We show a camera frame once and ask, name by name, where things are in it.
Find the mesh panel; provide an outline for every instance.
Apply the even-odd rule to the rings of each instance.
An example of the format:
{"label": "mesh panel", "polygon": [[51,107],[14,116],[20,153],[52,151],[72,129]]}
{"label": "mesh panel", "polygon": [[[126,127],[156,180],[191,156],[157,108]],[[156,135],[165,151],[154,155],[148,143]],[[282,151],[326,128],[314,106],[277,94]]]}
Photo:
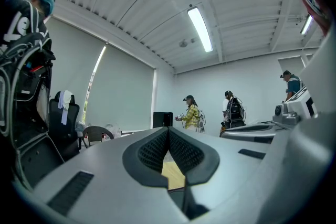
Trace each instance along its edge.
{"label": "mesh panel", "polygon": [[169,151],[182,174],[185,174],[201,163],[204,153],[199,148],[188,143],[173,132],[169,133],[169,139]]}
{"label": "mesh panel", "polygon": [[140,161],[148,168],[153,169],[159,173],[162,172],[163,158],[168,150],[166,140],[167,133],[164,132],[139,149]]}

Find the ceiling light fixture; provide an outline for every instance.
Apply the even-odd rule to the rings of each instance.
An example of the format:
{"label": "ceiling light fixture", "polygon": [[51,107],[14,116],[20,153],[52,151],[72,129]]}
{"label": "ceiling light fixture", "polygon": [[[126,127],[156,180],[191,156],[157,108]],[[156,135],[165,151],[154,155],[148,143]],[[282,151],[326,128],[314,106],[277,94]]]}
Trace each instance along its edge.
{"label": "ceiling light fixture", "polygon": [[193,7],[188,10],[188,15],[193,22],[199,38],[202,41],[203,47],[206,52],[212,51],[212,45],[209,37],[208,30],[206,29],[203,17],[201,16],[200,10],[197,7]]}
{"label": "ceiling light fixture", "polygon": [[313,21],[313,18],[310,15],[308,15],[306,22],[304,23],[305,25],[303,26],[303,29],[301,30],[302,35],[304,35],[307,32],[308,27],[310,26],[312,21]]}

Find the person wearing cap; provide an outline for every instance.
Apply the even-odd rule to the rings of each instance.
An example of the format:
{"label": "person wearing cap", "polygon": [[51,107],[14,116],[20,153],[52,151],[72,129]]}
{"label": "person wearing cap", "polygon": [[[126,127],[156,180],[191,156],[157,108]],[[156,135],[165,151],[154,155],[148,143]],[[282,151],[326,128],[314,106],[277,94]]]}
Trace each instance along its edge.
{"label": "person wearing cap", "polygon": [[287,82],[287,98],[289,100],[294,94],[300,90],[301,81],[299,77],[295,76],[288,70],[286,70],[281,76],[281,79],[284,79]]}
{"label": "person wearing cap", "polygon": [[185,121],[184,128],[197,131],[197,124],[198,124],[198,106],[197,103],[192,95],[188,95],[186,98],[183,99],[188,105],[187,115],[181,118],[175,118],[177,121]]}
{"label": "person wearing cap", "polygon": [[225,95],[225,99],[223,101],[223,116],[224,116],[224,123],[226,125],[226,128],[228,129],[229,128],[229,126],[227,126],[228,115],[227,115],[226,110],[227,110],[227,105],[229,104],[229,101],[233,98],[233,93],[231,91],[226,91],[224,95]]}
{"label": "person wearing cap", "polygon": [[38,32],[42,34],[42,42],[49,38],[48,29],[44,20],[52,14],[55,0],[7,0],[3,12],[3,29],[5,35],[2,37],[0,54],[2,54],[12,42],[31,33],[32,23],[30,22],[30,6],[38,10]]}

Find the wooden surface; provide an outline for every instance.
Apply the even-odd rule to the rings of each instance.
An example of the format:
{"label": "wooden surface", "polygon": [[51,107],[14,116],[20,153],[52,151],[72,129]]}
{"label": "wooden surface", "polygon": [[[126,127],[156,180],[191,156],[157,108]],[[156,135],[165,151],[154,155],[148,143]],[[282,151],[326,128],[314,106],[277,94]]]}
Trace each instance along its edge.
{"label": "wooden surface", "polygon": [[162,175],[168,178],[168,189],[184,187],[184,175],[175,162],[163,163]]}

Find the ceiling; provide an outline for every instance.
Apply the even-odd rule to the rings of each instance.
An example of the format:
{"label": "ceiling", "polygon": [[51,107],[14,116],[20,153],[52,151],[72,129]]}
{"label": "ceiling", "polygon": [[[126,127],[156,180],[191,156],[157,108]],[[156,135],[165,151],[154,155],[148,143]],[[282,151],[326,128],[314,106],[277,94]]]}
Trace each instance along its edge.
{"label": "ceiling", "polygon": [[[319,27],[300,31],[307,11],[301,0],[56,0],[105,21],[105,28],[128,35],[133,47],[180,73],[278,51],[318,47]],[[205,52],[187,10],[197,6],[214,50]],[[179,43],[185,40],[187,46]]]}

